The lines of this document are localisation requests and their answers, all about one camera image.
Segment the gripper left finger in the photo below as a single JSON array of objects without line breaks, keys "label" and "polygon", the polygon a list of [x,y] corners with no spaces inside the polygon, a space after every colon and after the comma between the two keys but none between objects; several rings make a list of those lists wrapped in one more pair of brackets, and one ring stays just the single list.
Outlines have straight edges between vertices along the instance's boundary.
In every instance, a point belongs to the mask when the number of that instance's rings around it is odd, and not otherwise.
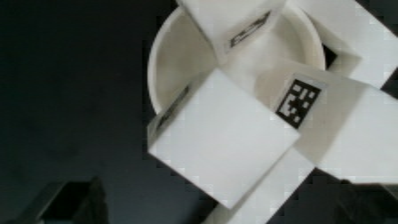
[{"label": "gripper left finger", "polygon": [[97,177],[51,182],[10,224],[108,224],[106,194]]}]

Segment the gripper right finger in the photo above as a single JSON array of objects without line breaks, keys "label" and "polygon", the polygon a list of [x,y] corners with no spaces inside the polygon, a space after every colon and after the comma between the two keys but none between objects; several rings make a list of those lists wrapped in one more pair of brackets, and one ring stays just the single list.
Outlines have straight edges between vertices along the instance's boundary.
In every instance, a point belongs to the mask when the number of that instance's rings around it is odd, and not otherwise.
[{"label": "gripper right finger", "polygon": [[380,184],[339,183],[334,224],[398,224],[398,199]]}]

